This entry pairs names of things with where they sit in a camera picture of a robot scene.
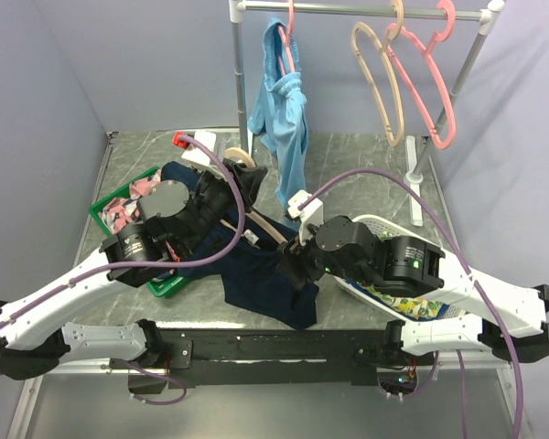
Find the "navy blue shorts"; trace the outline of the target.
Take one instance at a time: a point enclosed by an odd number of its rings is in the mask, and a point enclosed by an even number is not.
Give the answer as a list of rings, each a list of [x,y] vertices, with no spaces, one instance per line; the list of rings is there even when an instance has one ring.
[[[191,168],[168,162],[161,168],[161,181],[176,180],[192,189],[198,176]],[[257,314],[269,316],[295,330],[304,330],[317,323],[316,299],[319,288],[308,284],[296,290],[279,269],[279,258],[272,238],[245,220],[245,231],[257,238],[252,245],[244,237],[236,247],[216,262],[193,268],[179,268],[178,275],[198,280],[211,275],[221,277],[225,302]],[[231,241],[234,230],[219,223],[195,250],[192,260],[210,257]]]

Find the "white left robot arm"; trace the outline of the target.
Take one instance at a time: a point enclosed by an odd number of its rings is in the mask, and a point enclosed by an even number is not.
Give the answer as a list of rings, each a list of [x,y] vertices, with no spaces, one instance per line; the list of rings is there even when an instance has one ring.
[[[0,375],[27,380],[64,362],[105,357],[154,364],[165,349],[155,322],[84,327],[74,318],[161,275],[229,255],[266,174],[226,159],[215,171],[195,172],[193,187],[163,180],[138,199],[138,220],[72,270],[27,297],[0,301]]]

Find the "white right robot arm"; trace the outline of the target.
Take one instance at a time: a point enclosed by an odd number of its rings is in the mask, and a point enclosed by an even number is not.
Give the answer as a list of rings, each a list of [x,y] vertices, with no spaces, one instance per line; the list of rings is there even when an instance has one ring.
[[[488,351],[521,363],[549,356],[549,285],[525,288],[465,270],[453,252],[386,219],[337,216],[310,224],[278,252],[281,271],[298,288],[330,274],[406,302],[457,310],[430,321],[397,317],[385,328],[385,349],[412,356]]]

